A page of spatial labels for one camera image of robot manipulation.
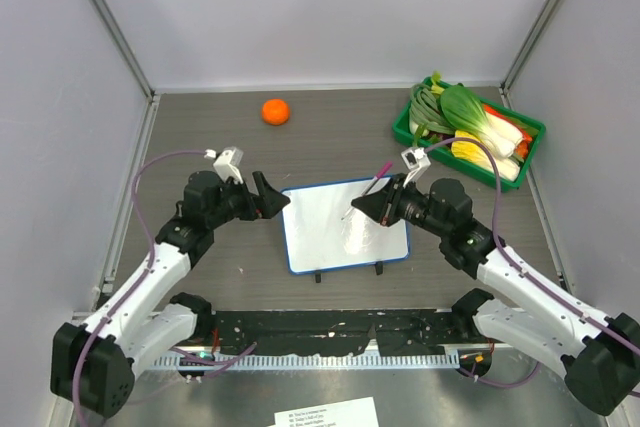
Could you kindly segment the white magenta marker pen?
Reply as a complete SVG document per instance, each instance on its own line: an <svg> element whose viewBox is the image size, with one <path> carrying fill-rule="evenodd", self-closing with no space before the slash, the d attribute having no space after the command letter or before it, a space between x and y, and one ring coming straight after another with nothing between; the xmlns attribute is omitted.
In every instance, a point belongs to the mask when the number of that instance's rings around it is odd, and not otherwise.
<svg viewBox="0 0 640 427"><path fill-rule="evenodd" d="M366 187L364 188L364 190L361 192L361 196L367 195L370 193L370 191L375 187L375 185L378 183L379 180L381 180L384 175L391 169L391 167L393 166L392 162L386 162L384 164L384 166L375 174L375 176L368 182L368 184L366 185ZM350 205L349 208L346 210L346 212L344 213L344 215L341 217L341 221L346 220L351 213L355 210L355 208Z"/></svg>

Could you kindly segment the blue framed whiteboard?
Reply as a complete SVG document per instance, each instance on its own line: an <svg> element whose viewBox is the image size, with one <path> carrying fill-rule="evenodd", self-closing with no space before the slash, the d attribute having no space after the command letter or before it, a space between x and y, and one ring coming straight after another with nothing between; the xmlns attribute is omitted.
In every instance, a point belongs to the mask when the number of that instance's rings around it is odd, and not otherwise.
<svg viewBox="0 0 640 427"><path fill-rule="evenodd" d="M351 200L368 186L366 178L291 187L282 211L287 267L294 275L397 262L410 256L409 227L400 221L383 227Z"/></svg>

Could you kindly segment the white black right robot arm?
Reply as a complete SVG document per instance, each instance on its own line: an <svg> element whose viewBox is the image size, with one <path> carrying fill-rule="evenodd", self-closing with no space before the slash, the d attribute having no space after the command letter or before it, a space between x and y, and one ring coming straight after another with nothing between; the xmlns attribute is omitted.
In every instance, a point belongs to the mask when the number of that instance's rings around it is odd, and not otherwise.
<svg viewBox="0 0 640 427"><path fill-rule="evenodd" d="M472 342L482 335L518 349L561 377L583 406L602 416L638 396L638 322L625 313L612 317L540 274L475 219L459 181L439 179L423 194L399 174L351 204L382 226L403 220L437 236L451 266L516 303L510 308L492 293L471 291L453 307L457 338Z"/></svg>

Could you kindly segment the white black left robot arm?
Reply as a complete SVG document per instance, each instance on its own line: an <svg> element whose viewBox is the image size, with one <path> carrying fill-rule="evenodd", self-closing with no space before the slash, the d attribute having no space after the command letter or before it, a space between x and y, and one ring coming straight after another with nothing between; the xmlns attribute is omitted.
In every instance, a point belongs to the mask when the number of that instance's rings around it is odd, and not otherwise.
<svg viewBox="0 0 640 427"><path fill-rule="evenodd" d="M151 312L213 245L217 228L235 219L271 219L289 204L289 197L272 188L261 172L253 178L256 193L213 171L189 177L175 215L136 271L82 324L65 323L55 333L54 395L110 418L160 356L183 340L200 346L211 338L212 307L198 296L181 296L157 316Z"/></svg>

